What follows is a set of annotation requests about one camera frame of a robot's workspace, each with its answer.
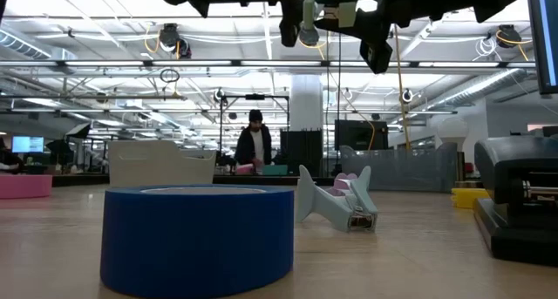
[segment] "monitor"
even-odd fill
[[[11,141],[11,151],[13,153],[42,153],[44,138],[15,136]]]
[[[539,92],[558,93],[558,0],[529,0]]]
[[[371,121],[376,133],[372,141],[371,150],[386,150],[388,148],[388,127],[385,121]],[[335,121],[335,149],[339,146],[350,146],[355,151],[367,151],[372,140],[372,128],[368,121],[336,120]]]

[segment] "yellow box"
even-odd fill
[[[453,207],[473,208],[475,199],[490,198],[485,189],[479,188],[453,188],[452,189]]]

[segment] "dark jacket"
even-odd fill
[[[271,164],[271,135],[269,134],[269,129],[262,125],[262,142],[263,142],[263,163],[265,165]],[[248,126],[242,130],[240,138],[238,138],[238,143],[236,144],[235,160],[240,165],[246,165],[252,163],[255,157],[255,147],[254,139],[252,139],[252,134],[250,133],[250,127]]]
[[[19,167],[13,170],[6,171],[8,173],[21,173],[24,170],[24,162],[17,157],[14,153],[7,151],[7,150],[0,150],[0,163],[5,165],[16,165],[18,164]]]

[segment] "blue tape roll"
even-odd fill
[[[177,189],[196,187],[231,188],[234,194]],[[172,189],[145,192],[156,188]],[[101,281],[123,294],[157,298],[227,296],[259,288],[292,269],[293,213],[293,191],[272,187],[107,190]]]

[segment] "person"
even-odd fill
[[[0,172],[21,173],[24,170],[24,162],[17,155],[10,152],[0,138]]]
[[[261,172],[264,165],[271,164],[271,135],[262,123],[260,110],[251,110],[248,119],[250,123],[236,144],[235,160],[240,165],[254,164],[256,171]]]

